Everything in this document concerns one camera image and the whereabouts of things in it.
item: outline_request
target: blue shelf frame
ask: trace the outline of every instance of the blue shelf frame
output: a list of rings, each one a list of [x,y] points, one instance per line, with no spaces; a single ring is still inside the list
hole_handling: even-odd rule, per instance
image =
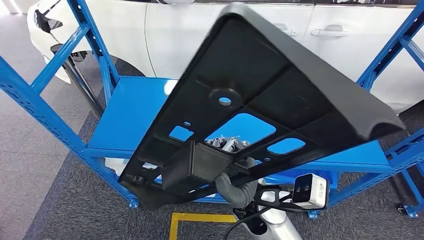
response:
[[[99,157],[128,158],[133,151],[116,151],[110,149],[91,149],[83,142],[77,134],[52,110],[52,108],[40,97],[40,93],[49,84],[57,70],[63,65],[65,60],[71,54],[72,50],[85,37],[97,59],[104,88],[106,102],[108,103],[114,92],[112,83],[119,83],[121,77],[118,74],[115,65],[112,63],[108,50],[96,27],[93,17],[85,0],[67,0],[72,12],[79,24],[74,34],[61,46],[47,66],[40,72],[31,85],[27,84],[13,68],[0,57],[0,88],[8,94],[15,102],[24,108],[49,132],[51,132],[59,141],[67,146],[75,155],[80,157],[96,174],[102,177],[113,189],[120,193],[129,202],[131,208],[136,208],[139,200],[134,194],[120,185],[117,181],[117,175],[107,168]],[[373,82],[378,75],[387,67],[393,58],[405,48],[418,65],[424,70],[424,53],[412,41],[412,37],[421,28],[424,23],[424,2],[415,7],[394,36],[384,46],[381,52],[365,70],[357,83],[363,88],[371,89]],[[395,147],[387,151],[386,156],[390,157],[390,168],[384,168],[379,173],[367,173],[361,179],[345,187],[340,191],[332,191],[329,198],[329,207],[332,207],[341,201],[397,174],[408,174],[406,169],[418,164],[418,169],[424,173],[424,130],[420,130],[405,139]],[[340,166],[334,166],[334,169],[340,170]],[[338,178],[339,172],[333,171],[333,177]],[[423,198],[418,198],[419,205],[410,206],[413,211],[424,210]],[[200,202],[222,203],[222,199],[208,201],[201,199]],[[316,218],[318,211],[310,211],[309,217]]]

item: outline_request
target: car body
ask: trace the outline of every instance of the car body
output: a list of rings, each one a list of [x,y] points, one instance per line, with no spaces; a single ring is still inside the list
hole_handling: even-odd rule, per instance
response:
[[[109,54],[147,77],[178,79],[202,43],[223,2],[161,4],[86,0]],[[413,9],[413,5],[260,3],[248,4],[269,22],[356,81]],[[42,29],[42,21],[56,23]],[[31,41],[46,62],[78,24],[66,0],[41,0],[28,11]],[[424,47],[424,32],[414,41]],[[83,39],[79,60],[91,50]],[[56,74],[70,83],[63,69]],[[371,93],[400,113],[424,99],[424,73],[403,50],[375,81]]]

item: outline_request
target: robotic arm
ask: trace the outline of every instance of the robotic arm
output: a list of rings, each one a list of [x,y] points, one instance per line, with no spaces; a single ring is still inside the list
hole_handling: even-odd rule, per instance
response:
[[[254,165],[252,158],[245,160],[246,167]],[[259,182],[234,186],[224,172],[216,178],[218,193],[233,204],[238,220],[226,231],[224,240],[240,224],[253,240],[301,240],[286,212],[323,209],[327,205],[328,182],[315,174],[297,177],[292,192],[282,190],[280,185],[265,185],[262,179]]]

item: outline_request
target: gray glove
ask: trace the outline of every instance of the gray glove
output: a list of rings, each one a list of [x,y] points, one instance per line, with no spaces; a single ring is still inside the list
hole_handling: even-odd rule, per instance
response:
[[[248,168],[255,165],[255,160],[251,157],[246,158],[245,162],[242,163]],[[218,193],[236,209],[246,207],[253,200],[256,188],[258,186],[258,180],[248,182],[239,186],[233,186],[231,184],[230,177],[222,172],[215,180],[215,185]]]

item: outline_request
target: white camera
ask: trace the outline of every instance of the white camera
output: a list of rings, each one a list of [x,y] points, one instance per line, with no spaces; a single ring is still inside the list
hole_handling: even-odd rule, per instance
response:
[[[308,173],[296,177],[292,202],[303,209],[322,209],[327,205],[328,193],[327,179]]]

